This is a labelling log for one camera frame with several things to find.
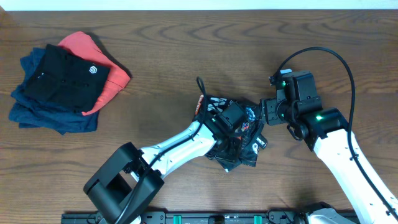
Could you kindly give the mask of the black orange-patterned jersey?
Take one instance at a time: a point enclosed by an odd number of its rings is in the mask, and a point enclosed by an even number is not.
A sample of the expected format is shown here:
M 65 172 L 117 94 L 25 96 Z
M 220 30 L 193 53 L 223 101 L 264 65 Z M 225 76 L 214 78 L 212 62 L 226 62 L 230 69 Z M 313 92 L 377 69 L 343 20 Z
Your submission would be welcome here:
M 233 131 L 227 133 L 218 123 L 217 115 L 225 110 L 232 101 L 237 102 L 245 112 L 245 120 Z M 254 167 L 258 153 L 267 146 L 267 139 L 262 135 L 265 122 L 260 106 L 251 101 L 238 101 L 231 98 L 218 98 L 213 95 L 200 95 L 195 110 L 195 121 L 205 119 L 204 125 L 213 133 L 215 145 L 205 154 L 209 160 L 216 160 L 226 172 L 237 166 Z M 241 136 L 241 152 L 237 156 L 217 156 L 216 142 L 226 136 Z

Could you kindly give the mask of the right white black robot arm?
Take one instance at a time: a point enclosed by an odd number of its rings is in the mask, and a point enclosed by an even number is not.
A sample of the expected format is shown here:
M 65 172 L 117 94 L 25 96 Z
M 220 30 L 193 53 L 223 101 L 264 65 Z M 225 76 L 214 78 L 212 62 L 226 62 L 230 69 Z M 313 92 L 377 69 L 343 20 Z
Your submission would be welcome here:
M 352 125 L 336 108 L 324 110 L 320 97 L 261 101 L 269 125 L 287 129 L 329 168 L 360 223 L 397 223 L 397 199 L 366 159 Z

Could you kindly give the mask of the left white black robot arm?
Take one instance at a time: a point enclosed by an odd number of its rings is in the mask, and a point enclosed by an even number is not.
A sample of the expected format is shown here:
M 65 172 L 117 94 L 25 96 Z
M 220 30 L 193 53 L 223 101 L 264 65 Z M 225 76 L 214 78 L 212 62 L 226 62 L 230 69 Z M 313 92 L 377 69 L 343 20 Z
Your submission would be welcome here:
M 153 146 L 119 147 L 83 190 L 107 223 L 132 223 L 150 204 L 164 178 L 184 163 L 204 156 L 236 134 L 241 118 L 216 115 L 194 121 L 180 134 Z

